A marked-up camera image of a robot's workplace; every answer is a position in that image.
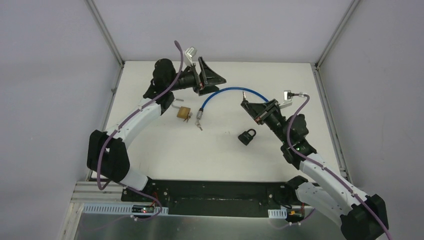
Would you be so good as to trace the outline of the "blue cable lock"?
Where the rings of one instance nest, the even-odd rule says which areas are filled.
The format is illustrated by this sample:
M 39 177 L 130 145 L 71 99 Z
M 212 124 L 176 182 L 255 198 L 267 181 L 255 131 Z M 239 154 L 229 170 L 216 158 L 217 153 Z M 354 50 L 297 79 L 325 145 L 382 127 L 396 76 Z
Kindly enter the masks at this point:
M 222 102 L 224 101 L 224 98 L 229 98 L 229 100 L 235 99 L 236 93 L 245 93 L 247 95 L 253 95 L 257 99 L 262 100 L 262 102 L 267 102 L 269 99 L 265 97 L 263 94 L 259 93 L 256 90 L 247 88 L 247 87 L 241 87 L 241 86 L 231 86 L 231 87 L 225 87 L 223 89 L 220 89 L 211 95 L 209 95 L 204 102 L 201 104 L 200 108 L 197 111 L 196 114 L 196 120 L 200 121 L 203 117 L 204 111 L 207 108 L 207 106 L 213 102 L 215 99 L 222 98 Z

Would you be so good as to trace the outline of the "small silver key bunch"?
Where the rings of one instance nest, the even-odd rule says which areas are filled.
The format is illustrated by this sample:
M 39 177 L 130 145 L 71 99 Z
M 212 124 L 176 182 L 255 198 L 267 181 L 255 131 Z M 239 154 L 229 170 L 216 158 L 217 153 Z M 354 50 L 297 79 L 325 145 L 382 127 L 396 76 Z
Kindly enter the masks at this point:
M 190 112 L 183 121 L 186 122 L 186 123 L 188 123 L 189 120 L 191 119 L 192 115 L 193 115 L 193 113 Z

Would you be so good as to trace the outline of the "small black padlock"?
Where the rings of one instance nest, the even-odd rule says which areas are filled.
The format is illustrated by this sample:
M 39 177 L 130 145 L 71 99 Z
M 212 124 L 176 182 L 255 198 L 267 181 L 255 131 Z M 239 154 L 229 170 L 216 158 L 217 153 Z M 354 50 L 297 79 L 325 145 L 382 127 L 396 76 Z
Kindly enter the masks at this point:
M 250 128 L 244 131 L 243 133 L 241 133 L 237 138 L 242 144 L 244 144 L 245 146 L 248 146 L 249 143 L 254 139 L 256 134 L 257 134 L 257 131 L 253 128 Z

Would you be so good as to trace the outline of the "brass padlock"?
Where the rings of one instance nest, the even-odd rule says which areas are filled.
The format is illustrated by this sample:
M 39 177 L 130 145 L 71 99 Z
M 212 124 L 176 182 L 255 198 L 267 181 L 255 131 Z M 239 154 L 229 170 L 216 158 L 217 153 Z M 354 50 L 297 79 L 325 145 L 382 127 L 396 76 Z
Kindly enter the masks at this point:
M 176 114 L 176 117 L 179 118 L 179 119 L 183 119 L 184 120 L 186 118 L 186 116 L 189 113 L 191 113 L 192 111 L 191 111 L 191 108 L 189 108 L 189 107 L 182 106 L 182 105 L 181 106 L 180 105 L 176 105 L 177 102 L 183 102 L 183 101 L 184 101 L 183 99 L 175 98 L 173 100 L 171 106 L 173 108 L 175 108 L 175 109 L 178 110 L 177 111 L 177 114 Z

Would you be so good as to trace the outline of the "cable lock silver keys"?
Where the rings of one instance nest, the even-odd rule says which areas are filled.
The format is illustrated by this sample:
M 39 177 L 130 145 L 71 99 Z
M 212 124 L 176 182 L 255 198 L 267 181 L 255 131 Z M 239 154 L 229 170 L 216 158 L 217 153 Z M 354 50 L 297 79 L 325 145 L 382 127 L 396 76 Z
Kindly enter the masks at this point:
M 201 126 L 201 123 L 199 122 L 199 121 L 196 121 L 195 122 L 195 125 L 201 130 L 201 131 L 203 131 L 203 129 L 202 129 L 202 126 Z

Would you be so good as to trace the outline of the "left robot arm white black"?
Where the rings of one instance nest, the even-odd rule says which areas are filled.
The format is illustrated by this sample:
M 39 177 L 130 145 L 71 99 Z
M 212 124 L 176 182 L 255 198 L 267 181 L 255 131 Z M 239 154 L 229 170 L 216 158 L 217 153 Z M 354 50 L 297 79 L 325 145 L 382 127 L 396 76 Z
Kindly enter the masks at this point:
M 218 85 L 227 82 L 202 57 L 197 65 L 200 72 L 196 71 L 196 64 L 176 70 L 170 59 L 156 61 L 149 87 L 137 107 L 108 130 L 90 134 L 87 167 L 112 182 L 143 190 L 150 178 L 131 168 L 127 149 L 133 140 L 172 105 L 174 91 L 192 88 L 202 96 L 218 91 Z

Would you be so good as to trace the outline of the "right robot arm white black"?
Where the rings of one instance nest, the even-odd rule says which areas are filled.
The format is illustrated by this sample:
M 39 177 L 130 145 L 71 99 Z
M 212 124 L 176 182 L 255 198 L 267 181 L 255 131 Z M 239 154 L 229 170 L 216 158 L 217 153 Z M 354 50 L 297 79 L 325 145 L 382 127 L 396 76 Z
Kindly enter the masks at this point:
M 391 240 L 385 201 L 369 195 L 347 181 L 321 157 L 306 139 L 309 133 L 305 115 L 300 111 L 308 99 L 289 118 L 281 114 L 275 99 L 253 103 L 246 99 L 241 107 L 259 125 L 266 125 L 282 142 L 285 160 L 318 186 L 301 178 L 291 179 L 289 189 L 296 199 L 330 219 L 347 240 L 375 240 L 385 234 Z

